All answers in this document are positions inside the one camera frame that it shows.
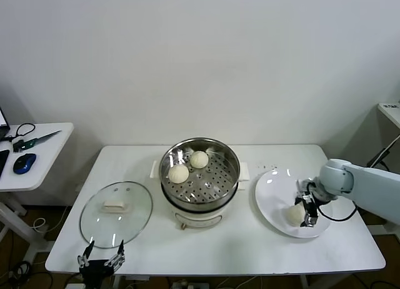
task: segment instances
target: computer mouse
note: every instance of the computer mouse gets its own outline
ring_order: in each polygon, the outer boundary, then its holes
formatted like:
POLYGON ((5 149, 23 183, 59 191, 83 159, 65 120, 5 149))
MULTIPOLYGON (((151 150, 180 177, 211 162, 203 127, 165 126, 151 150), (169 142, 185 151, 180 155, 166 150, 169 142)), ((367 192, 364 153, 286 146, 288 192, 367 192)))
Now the computer mouse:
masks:
POLYGON ((20 156, 15 161, 12 170, 17 175, 23 175, 24 173, 27 173, 31 169, 35 160, 36 160, 36 155, 34 153, 26 153, 25 155, 20 156))

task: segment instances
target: white shelf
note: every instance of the white shelf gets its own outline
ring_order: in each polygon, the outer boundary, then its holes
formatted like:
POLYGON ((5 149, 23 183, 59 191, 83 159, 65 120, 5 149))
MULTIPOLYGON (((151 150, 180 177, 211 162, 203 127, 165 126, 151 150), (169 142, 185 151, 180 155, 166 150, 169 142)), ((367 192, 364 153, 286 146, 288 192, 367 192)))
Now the white shelf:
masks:
MULTIPOLYGON (((0 150, 10 150, 11 152, 1 174, 0 192, 31 191, 40 186, 74 129, 72 123, 43 123, 35 125, 36 129, 24 136, 25 141, 40 138, 55 131, 61 130, 61 132, 47 140, 46 143, 35 145, 27 151, 28 153, 36 153, 37 159, 29 172, 23 175, 17 175, 13 171, 15 161, 23 153, 13 153, 13 145, 10 142, 1 142, 0 150)), ((18 125, 11 125, 8 135, 15 134, 17 128, 18 125)))
POLYGON ((400 103, 379 103, 377 108, 400 128, 400 103))

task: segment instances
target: glass lid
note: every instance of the glass lid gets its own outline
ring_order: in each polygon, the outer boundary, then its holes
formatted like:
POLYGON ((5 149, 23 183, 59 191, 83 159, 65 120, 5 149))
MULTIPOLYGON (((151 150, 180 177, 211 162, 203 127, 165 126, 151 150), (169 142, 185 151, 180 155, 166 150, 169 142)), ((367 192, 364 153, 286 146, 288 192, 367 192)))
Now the glass lid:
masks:
POLYGON ((150 219, 153 201, 145 186, 134 181, 111 184, 93 195, 81 213, 80 229, 88 242, 114 248, 138 236, 150 219))

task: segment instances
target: laptop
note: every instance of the laptop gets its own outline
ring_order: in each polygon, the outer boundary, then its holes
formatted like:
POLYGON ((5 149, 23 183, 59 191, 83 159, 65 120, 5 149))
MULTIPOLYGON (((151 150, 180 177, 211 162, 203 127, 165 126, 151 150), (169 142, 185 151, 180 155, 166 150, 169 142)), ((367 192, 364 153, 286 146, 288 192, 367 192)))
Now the laptop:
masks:
POLYGON ((6 117, 4 117, 3 111, 0 108, 0 139, 3 139, 7 135, 9 130, 10 126, 8 125, 6 117))

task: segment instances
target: white wall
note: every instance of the white wall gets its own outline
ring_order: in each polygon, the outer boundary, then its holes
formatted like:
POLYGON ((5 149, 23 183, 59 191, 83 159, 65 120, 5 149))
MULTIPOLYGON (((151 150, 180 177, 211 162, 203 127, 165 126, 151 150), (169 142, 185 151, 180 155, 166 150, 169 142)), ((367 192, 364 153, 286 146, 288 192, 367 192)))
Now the white wall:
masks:
POLYGON ((72 182, 102 145, 192 136, 364 161, 348 146, 379 150, 371 109, 400 98, 399 16, 399 0, 0 0, 0 103, 75 124, 72 182))

